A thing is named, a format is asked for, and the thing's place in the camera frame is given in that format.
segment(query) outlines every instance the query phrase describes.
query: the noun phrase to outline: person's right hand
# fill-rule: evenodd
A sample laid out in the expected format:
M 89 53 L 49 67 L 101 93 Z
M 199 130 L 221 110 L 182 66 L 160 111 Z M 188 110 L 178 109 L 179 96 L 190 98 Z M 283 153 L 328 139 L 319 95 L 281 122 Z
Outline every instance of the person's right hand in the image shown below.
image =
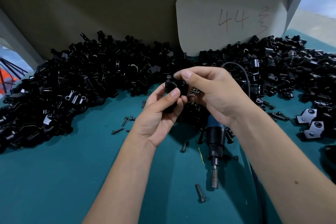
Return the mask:
M 218 122 L 228 127 L 257 107 L 224 68 L 191 67 L 178 71 L 174 77 L 202 91 L 191 95 L 190 101 L 204 105 Z

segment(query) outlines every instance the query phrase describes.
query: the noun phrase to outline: green object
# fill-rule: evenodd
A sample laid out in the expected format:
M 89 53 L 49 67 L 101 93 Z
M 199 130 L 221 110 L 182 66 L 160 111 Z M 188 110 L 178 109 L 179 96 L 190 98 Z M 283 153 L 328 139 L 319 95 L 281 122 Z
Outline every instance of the green object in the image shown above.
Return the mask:
M 308 40 L 307 47 L 336 52 L 336 48 L 288 30 L 288 35 L 301 35 Z M 311 103 L 295 98 L 286 101 L 277 96 L 264 99 L 293 118 Z M 53 137 L 33 149 L 7 150 L 0 155 L 0 222 L 2 224 L 67 224 L 81 223 L 97 196 L 118 151 L 128 135 L 132 122 L 124 130 L 111 135 L 121 127 L 125 116 L 137 117 L 142 111 L 144 96 L 131 97 L 119 90 L 114 99 L 103 106 L 89 108 L 76 116 L 74 132 Z M 278 121 L 280 127 L 320 169 L 319 149 L 327 139 L 301 142 L 296 133 L 300 127 L 291 121 Z M 199 133 L 187 124 L 176 124 L 158 147 L 149 174 L 139 223 L 259 223 L 258 206 L 248 160 L 238 140 L 226 144 L 238 161 L 221 163 L 219 189 L 211 188 L 211 164 L 207 159 L 206 144 L 198 145 Z M 179 151 L 183 142 L 190 141 L 188 150 Z M 199 184 L 207 201 L 200 203 L 195 188 Z M 269 198 L 268 222 L 281 223 Z

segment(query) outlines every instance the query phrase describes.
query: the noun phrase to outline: yellow strip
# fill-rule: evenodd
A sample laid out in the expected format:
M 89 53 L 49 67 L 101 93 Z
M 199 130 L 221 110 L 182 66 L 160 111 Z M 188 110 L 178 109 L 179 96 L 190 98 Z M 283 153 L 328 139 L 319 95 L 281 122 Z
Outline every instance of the yellow strip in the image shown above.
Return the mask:
M 203 165 L 204 165 L 203 156 L 202 156 L 202 153 L 201 153 L 201 150 L 200 150 L 200 148 L 199 148 L 199 147 L 198 147 L 198 150 L 199 150 L 199 154 L 201 155 L 202 162 L 203 162 Z

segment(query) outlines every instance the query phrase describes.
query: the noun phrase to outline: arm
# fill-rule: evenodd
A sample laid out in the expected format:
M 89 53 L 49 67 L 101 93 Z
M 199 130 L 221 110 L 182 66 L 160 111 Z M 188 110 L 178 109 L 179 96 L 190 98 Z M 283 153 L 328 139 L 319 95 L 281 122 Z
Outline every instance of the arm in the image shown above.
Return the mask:
M 334 223 L 336 186 L 222 68 L 193 67 L 174 75 L 203 93 L 202 103 L 230 127 L 283 223 Z
M 165 94 L 164 84 L 147 99 L 125 139 L 108 176 L 86 215 L 84 224 L 138 223 L 149 170 L 158 145 L 166 137 L 187 102 L 179 89 Z M 174 112 L 162 111 L 177 102 Z

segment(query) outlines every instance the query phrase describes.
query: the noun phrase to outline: person's left hand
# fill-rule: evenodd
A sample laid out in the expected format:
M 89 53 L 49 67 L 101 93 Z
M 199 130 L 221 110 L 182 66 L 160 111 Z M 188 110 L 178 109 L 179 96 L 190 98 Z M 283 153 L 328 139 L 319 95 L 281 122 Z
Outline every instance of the person's left hand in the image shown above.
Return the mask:
M 186 96 L 180 97 L 180 90 L 175 88 L 165 94 L 165 84 L 161 84 L 147 99 L 144 110 L 136 118 L 130 134 L 149 140 L 155 147 L 165 139 L 173 127 L 177 117 L 181 114 L 183 106 L 188 102 Z M 172 113 L 162 111 L 174 103 L 177 106 Z

